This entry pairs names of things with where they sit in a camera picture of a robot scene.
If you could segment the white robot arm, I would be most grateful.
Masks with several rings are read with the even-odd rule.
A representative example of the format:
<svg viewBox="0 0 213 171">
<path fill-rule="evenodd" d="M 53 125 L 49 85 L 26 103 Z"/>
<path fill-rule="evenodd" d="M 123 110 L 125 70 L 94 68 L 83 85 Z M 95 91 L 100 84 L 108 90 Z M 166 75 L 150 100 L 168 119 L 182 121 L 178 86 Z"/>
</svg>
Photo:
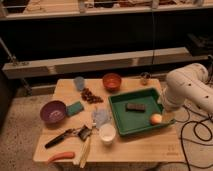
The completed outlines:
<svg viewBox="0 0 213 171">
<path fill-rule="evenodd" d="M 193 63 L 170 71 L 160 101 L 166 111 L 178 110 L 185 100 L 190 100 L 202 110 L 213 115 L 213 88 L 206 85 L 208 70 Z"/>
</svg>

